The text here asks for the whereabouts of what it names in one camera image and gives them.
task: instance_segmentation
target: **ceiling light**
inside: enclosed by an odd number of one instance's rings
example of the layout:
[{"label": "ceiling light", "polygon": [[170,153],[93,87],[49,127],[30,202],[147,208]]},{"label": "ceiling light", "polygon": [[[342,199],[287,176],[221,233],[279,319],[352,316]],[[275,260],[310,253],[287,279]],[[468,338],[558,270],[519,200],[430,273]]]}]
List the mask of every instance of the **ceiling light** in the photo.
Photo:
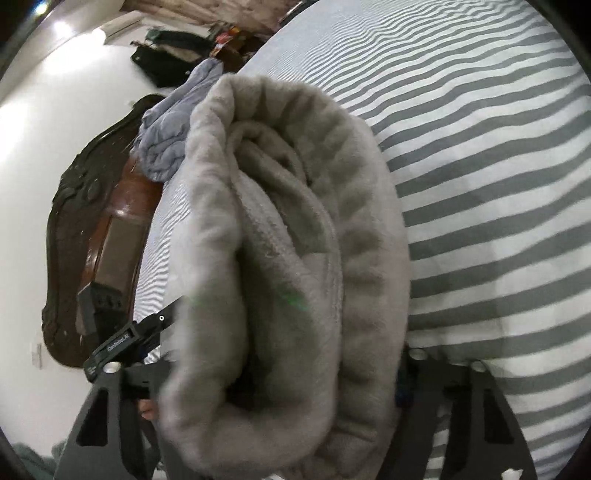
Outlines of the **ceiling light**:
[{"label": "ceiling light", "polygon": [[47,8],[48,8],[47,2],[40,3],[39,5],[37,5],[35,7],[35,13],[37,15],[43,15],[45,12],[47,12]]},{"label": "ceiling light", "polygon": [[101,29],[100,27],[99,28],[95,28],[92,31],[92,36],[101,45],[103,45],[105,43],[106,39],[107,39],[107,35],[105,34],[104,30]]}]

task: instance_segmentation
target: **wall outlet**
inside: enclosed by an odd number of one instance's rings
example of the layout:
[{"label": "wall outlet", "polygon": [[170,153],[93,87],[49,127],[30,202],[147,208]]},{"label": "wall outlet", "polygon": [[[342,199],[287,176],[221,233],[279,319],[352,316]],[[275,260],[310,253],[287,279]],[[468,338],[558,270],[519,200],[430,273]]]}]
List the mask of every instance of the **wall outlet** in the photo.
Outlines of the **wall outlet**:
[{"label": "wall outlet", "polygon": [[43,367],[43,363],[41,361],[41,352],[43,351],[43,346],[41,342],[33,342],[31,344],[31,360],[33,361],[33,366],[41,370]]}]

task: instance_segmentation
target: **light blue blanket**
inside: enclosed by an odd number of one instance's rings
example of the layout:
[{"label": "light blue blanket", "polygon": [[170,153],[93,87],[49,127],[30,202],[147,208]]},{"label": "light blue blanket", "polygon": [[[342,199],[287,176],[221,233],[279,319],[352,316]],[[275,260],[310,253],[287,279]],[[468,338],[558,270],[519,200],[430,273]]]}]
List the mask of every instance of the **light blue blanket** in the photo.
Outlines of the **light blue blanket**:
[{"label": "light blue blanket", "polygon": [[150,180],[167,181],[184,160],[191,112],[223,74],[216,59],[201,62],[187,81],[142,117],[131,153]]}]

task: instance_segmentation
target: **gray and white striped fabric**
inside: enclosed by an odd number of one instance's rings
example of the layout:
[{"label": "gray and white striped fabric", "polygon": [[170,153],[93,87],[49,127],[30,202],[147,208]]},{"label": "gray and white striped fabric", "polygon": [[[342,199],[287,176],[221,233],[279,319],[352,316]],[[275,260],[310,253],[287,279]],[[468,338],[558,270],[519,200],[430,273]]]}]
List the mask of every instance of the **gray and white striped fabric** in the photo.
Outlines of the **gray and white striped fabric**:
[{"label": "gray and white striped fabric", "polygon": [[[320,0],[241,74],[317,85],[372,127],[408,228],[409,344],[485,361],[554,478],[591,423],[591,86],[560,36],[524,0]],[[174,178],[137,318],[188,212]]]}]

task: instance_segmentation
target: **white wall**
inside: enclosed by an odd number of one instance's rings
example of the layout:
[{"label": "white wall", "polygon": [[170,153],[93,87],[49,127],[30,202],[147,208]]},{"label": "white wall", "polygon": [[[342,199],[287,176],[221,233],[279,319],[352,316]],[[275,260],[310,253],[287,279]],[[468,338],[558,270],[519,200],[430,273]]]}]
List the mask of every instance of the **white wall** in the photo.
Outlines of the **white wall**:
[{"label": "white wall", "polygon": [[64,0],[57,5],[11,62],[0,82],[0,100],[42,59],[68,40],[55,28],[55,23],[65,22],[73,34],[79,34],[117,16],[121,5],[123,0]]},{"label": "white wall", "polygon": [[46,300],[46,225],[61,173],[129,103],[155,91],[133,47],[81,35],[43,60],[0,103],[0,425],[42,454],[66,438],[89,384],[43,352],[33,367]]}]

